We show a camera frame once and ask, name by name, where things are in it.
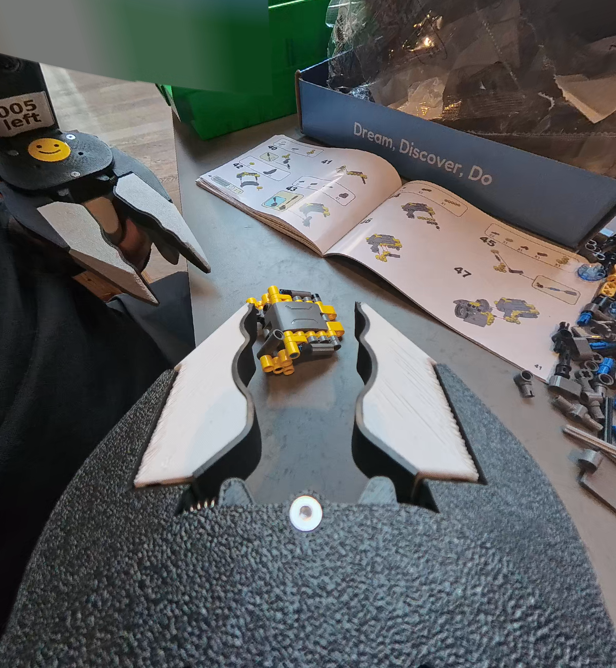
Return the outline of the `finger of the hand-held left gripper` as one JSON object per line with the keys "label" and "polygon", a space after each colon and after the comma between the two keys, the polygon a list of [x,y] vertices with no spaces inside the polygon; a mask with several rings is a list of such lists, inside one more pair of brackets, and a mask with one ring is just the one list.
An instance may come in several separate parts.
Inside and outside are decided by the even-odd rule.
{"label": "finger of the hand-held left gripper", "polygon": [[138,175],[131,172],[118,177],[113,196],[129,207],[134,214],[129,217],[152,230],[162,241],[160,253],[172,262],[169,251],[182,255],[189,263],[204,273],[211,266],[199,242],[183,219],[177,207],[152,188]]}
{"label": "finger of the hand-held left gripper", "polygon": [[51,202],[38,207],[37,212],[65,241],[69,254],[79,264],[128,295],[152,305],[159,303],[84,205]]}

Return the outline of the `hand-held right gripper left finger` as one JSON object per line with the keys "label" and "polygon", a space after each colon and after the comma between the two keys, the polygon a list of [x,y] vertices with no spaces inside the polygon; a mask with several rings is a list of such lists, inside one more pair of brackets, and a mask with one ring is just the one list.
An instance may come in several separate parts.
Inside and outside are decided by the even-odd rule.
{"label": "hand-held right gripper left finger", "polygon": [[180,363],[149,438],[135,488],[196,480],[225,462],[238,446],[261,452],[254,400],[256,307],[240,307]]}

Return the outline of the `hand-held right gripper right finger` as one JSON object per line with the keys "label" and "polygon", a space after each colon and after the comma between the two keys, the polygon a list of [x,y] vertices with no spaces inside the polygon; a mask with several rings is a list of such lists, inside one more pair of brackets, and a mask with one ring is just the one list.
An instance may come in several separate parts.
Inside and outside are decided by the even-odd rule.
{"label": "hand-held right gripper right finger", "polygon": [[362,437],[413,478],[479,482],[436,362],[370,305],[354,305],[354,422]]}

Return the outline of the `small yellow grey brick assembly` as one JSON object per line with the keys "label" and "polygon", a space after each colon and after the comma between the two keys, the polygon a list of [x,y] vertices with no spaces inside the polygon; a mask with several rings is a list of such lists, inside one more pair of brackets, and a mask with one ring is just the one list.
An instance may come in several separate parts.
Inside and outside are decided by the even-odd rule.
{"label": "small yellow grey brick assembly", "polygon": [[295,363],[333,356],[342,346],[344,326],[333,305],[319,294],[271,286],[260,299],[246,300],[261,325],[257,353],[264,373],[292,375]]}

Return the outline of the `pile of building bricks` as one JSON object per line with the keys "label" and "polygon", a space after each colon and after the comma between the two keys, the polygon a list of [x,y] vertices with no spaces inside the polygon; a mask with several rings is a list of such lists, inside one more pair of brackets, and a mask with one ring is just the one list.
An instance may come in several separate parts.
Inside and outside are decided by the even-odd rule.
{"label": "pile of building bricks", "polygon": [[552,336],[557,363],[547,389],[560,413],[616,447],[616,233],[601,232],[584,250],[576,274],[594,288]]}

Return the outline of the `grey desk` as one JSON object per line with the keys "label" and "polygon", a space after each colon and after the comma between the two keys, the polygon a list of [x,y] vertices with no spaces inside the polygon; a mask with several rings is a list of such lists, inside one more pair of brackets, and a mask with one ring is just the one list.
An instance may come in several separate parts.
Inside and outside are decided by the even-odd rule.
{"label": "grey desk", "polygon": [[438,363],[445,363],[521,441],[561,497],[579,531],[609,614],[616,626],[616,514],[579,486],[568,459],[574,442],[566,420],[534,381],[525,400],[513,383],[516,368],[447,329],[370,270],[341,257],[320,258],[309,248],[198,187],[196,179],[276,134],[301,138],[288,116],[214,140],[202,141],[173,119],[182,213],[212,271],[190,268],[194,338],[200,343],[247,298],[272,285],[317,292],[333,305],[346,329],[331,359],[298,363],[293,375],[264,374],[250,382],[262,434],[261,461],[246,481],[254,499],[285,502],[306,490],[328,500],[354,502],[367,479],[351,453],[357,373],[354,303],[369,304]]}

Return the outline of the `person's left hand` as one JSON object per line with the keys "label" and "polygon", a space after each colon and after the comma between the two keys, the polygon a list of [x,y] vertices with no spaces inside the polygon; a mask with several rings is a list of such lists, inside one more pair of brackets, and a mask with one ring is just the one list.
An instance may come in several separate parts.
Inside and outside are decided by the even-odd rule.
{"label": "person's left hand", "polygon": [[83,205],[95,218],[108,240],[138,272],[142,272],[151,255],[152,241],[146,231],[129,216],[129,209],[114,197],[100,196]]}

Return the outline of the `green plastic crate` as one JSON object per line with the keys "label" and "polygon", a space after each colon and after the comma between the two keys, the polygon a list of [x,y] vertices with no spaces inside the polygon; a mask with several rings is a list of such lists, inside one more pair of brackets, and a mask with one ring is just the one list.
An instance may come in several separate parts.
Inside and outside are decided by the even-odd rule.
{"label": "green plastic crate", "polygon": [[175,116],[204,140],[296,112],[295,72],[327,56],[329,1],[269,1],[272,94],[234,94],[156,84]]}

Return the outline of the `open instruction booklet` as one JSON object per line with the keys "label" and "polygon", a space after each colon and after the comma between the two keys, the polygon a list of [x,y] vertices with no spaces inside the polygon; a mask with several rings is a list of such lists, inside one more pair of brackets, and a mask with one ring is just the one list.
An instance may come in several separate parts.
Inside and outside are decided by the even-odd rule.
{"label": "open instruction booklet", "polygon": [[362,264],[445,326],[547,380],[550,337],[596,292],[585,262],[382,157],[276,135],[196,184],[320,256]]}

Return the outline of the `person's dark sweater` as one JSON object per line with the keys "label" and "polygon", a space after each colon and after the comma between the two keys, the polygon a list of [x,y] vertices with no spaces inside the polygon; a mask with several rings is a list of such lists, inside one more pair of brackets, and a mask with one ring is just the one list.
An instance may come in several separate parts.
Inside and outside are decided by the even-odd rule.
{"label": "person's dark sweater", "polygon": [[0,636],[53,507],[91,452],[194,345],[187,277],[104,303],[0,201]]}

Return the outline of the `grey curved panel piece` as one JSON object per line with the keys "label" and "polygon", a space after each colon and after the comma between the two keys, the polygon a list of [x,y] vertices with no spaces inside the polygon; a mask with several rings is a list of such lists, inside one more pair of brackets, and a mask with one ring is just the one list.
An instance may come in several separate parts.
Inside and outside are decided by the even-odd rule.
{"label": "grey curved panel piece", "polygon": [[573,449],[579,485],[616,513],[616,458],[590,449]]}

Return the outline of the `dark blue cardboard box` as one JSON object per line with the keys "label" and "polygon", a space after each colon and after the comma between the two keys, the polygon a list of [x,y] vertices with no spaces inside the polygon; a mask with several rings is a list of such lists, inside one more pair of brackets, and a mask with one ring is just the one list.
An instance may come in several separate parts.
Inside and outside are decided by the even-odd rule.
{"label": "dark blue cardboard box", "polygon": [[616,216],[616,180],[327,87],[329,61],[295,73],[303,134],[379,155],[492,216],[575,249]]}

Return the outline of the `crumpled clear plastic bags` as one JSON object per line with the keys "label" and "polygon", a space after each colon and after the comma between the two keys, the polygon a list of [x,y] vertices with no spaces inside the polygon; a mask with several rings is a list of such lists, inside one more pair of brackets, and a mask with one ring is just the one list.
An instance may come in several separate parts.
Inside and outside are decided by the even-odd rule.
{"label": "crumpled clear plastic bags", "polygon": [[328,86],[616,179],[616,1],[330,1]]}

